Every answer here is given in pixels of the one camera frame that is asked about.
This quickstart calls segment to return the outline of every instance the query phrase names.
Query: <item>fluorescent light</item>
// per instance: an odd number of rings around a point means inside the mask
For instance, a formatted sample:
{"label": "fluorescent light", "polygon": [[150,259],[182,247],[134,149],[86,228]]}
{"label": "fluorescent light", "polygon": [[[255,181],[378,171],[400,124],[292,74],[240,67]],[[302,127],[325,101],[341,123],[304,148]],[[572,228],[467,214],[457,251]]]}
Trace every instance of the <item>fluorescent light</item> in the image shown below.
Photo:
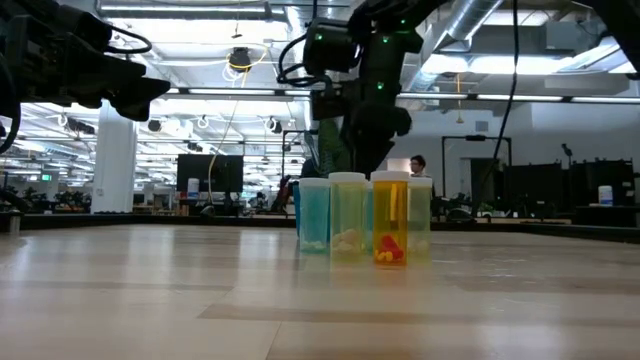
{"label": "fluorescent light", "polygon": [[533,102],[558,102],[562,100],[562,96],[546,96],[546,95],[514,95],[514,101],[533,101]]}
{"label": "fluorescent light", "polygon": [[438,100],[464,100],[467,94],[447,94],[447,93],[401,93],[398,99],[438,99]]}
{"label": "fluorescent light", "polygon": [[[539,56],[521,56],[518,60],[518,74],[548,75],[566,65],[564,59]],[[513,56],[481,56],[474,59],[469,71],[476,74],[513,74]]]}
{"label": "fluorescent light", "polygon": [[[129,6],[129,5],[105,5],[100,7],[102,11],[201,11],[201,12],[260,12],[264,11],[263,8],[241,8],[237,6]],[[284,14],[282,10],[273,10],[274,14]]]}
{"label": "fluorescent light", "polygon": [[[491,100],[491,101],[508,101],[509,95],[478,95],[478,100]],[[545,95],[514,95],[513,101],[518,102],[558,102],[562,100],[562,96],[545,96]]]}
{"label": "fluorescent light", "polygon": [[446,72],[463,73],[469,70],[467,60],[457,56],[446,56],[433,54],[422,65],[420,71],[432,74],[442,74]]}
{"label": "fluorescent light", "polygon": [[47,150],[44,148],[44,146],[32,143],[31,141],[16,140],[15,144],[19,148],[30,151],[45,152]]}
{"label": "fluorescent light", "polygon": [[478,100],[506,101],[509,95],[478,95]]}
{"label": "fluorescent light", "polygon": [[5,170],[10,174],[18,175],[40,175],[40,170]]}
{"label": "fluorescent light", "polygon": [[637,72],[636,69],[633,67],[633,65],[629,61],[609,71],[609,73],[611,74],[633,74],[636,72]]}
{"label": "fluorescent light", "polygon": [[284,92],[287,96],[309,96],[311,95],[310,90],[287,90]]}
{"label": "fluorescent light", "polygon": [[596,97],[596,96],[585,96],[574,97],[571,102],[574,103],[592,103],[592,104],[640,104],[640,97],[637,98],[629,98],[629,97]]}
{"label": "fluorescent light", "polygon": [[274,90],[251,90],[251,89],[189,89],[191,94],[196,95],[275,95]]}

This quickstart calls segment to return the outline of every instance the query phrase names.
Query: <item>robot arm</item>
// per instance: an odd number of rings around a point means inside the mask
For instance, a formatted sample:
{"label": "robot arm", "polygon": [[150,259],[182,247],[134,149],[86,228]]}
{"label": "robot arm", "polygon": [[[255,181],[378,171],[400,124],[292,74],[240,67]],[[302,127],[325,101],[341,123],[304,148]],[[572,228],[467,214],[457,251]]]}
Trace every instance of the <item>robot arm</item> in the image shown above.
{"label": "robot arm", "polygon": [[[146,47],[113,48],[113,31],[136,37]],[[21,102],[99,108],[106,99],[120,115],[146,121],[150,102],[166,93],[170,83],[145,78],[144,65],[105,53],[149,50],[148,40],[53,0],[0,1],[0,115],[12,119],[0,154],[16,137]]]}
{"label": "robot arm", "polygon": [[[576,2],[594,9],[629,61],[640,68],[640,40],[636,25],[631,25],[639,23],[640,15],[632,1]],[[401,90],[402,63],[406,53],[418,53],[422,47],[415,28],[446,2],[369,0],[349,21],[317,18],[311,23],[303,60],[308,74],[326,77],[327,71],[349,72],[359,65],[357,79],[341,82],[336,89],[312,93],[316,120],[344,116],[341,138],[352,153],[353,170],[369,173],[377,169],[393,146],[390,139],[409,132],[408,112],[395,106]],[[279,77],[279,82],[296,85],[286,77]]]}

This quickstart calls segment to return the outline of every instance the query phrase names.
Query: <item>wooden table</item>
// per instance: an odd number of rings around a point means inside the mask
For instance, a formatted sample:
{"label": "wooden table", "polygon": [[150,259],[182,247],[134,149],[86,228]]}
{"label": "wooden table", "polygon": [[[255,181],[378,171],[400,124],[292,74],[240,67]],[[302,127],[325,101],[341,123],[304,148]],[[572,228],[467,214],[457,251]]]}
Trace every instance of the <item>wooden table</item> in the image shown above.
{"label": "wooden table", "polygon": [[0,238],[2,359],[639,359],[640,247],[434,232],[432,261],[300,256],[293,229]]}

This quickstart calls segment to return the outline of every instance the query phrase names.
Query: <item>black cable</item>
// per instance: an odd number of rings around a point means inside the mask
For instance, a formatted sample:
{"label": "black cable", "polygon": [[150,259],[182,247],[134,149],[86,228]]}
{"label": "black cable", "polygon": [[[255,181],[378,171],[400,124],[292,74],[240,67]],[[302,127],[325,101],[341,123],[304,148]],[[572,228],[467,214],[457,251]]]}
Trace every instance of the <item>black cable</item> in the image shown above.
{"label": "black cable", "polygon": [[22,109],[13,78],[11,77],[11,71],[9,71],[7,61],[2,54],[0,54],[0,88],[5,91],[4,96],[0,98],[0,115],[11,119],[11,128],[7,138],[0,145],[0,154],[4,154],[13,145],[18,136]]}
{"label": "black cable", "polygon": [[511,113],[511,107],[513,106],[513,96],[516,93],[516,87],[518,86],[518,60],[520,59],[520,31],[518,26],[518,0],[513,0],[513,77],[511,81],[511,91],[509,91],[509,101],[507,101],[507,108],[504,111],[504,117],[502,118],[502,125],[500,125],[500,133],[498,134],[498,141],[496,142],[496,148],[493,151],[493,158],[491,165],[482,179],[482,185],[480,186],[480,194],[478,198],[473,200],[473,206],[471,207],[471,219],[475,221],[476,214],[480,203],[484,198],[484,189],[491,175],[498,163],[498,153],[500,152],[500,145],[502,144],[502,138],[504,137],[504,130],[507,127],[507,121],[509,120],[509,113]]}
{"label": "black cable", "polygon": [[138,34],[134,34],[130,31],[124,30],[124,29],[120,29],[117,28],[113,25],[109,25],[109,28],[115,32],[119,32],[123,35],[132,37],[136,40],[140,40],[145,44],[145,47],[143,48],[138,48],[138,49],[118,49],[118,48],[114,48],[113,46],[107,46],[106,52],[110,52],[112,54],[126,54],[126,55],[133,55],[133,54],[144,54],[144,53],[148,53],[149,51],[151,51],[153,49],[153,44],[151,44],[151,41],[147,40],[147,38],[145,38],[144,36],[138,35]]}

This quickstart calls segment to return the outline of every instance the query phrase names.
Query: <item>white object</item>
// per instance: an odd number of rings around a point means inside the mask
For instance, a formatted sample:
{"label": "white object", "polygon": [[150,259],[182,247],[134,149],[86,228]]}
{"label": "white object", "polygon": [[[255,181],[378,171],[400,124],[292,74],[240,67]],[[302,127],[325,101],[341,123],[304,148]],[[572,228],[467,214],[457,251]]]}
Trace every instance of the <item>white object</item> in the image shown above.
{"label": "white object", "polygon": [[405,171],[374,171],[371,173],[371,182],[377,181],[409,181],[409,173]]}
{"label": "white object", "polygon": [[198,199],[200,196],[200,179],[187,180],[187,199]]}
{"label": "white object", "polygon": [[329,181],[334,183],[366,183],[367,178],[364,174],[353,172],[337,172],[329,174]]}
{"label": "white object", "polygon": [[600,206],[613,206],[613,188],[611,186],[598,187],[598,203]]}
{"label": "white object", "polygon": [[411,178],[409,180],[409,187],[433,187],[432,178]]}
{"label": "white object", "polygon": [[329,187],[331,183],[323,178],[304,178],[300,179],[299,185],[301,187]]}

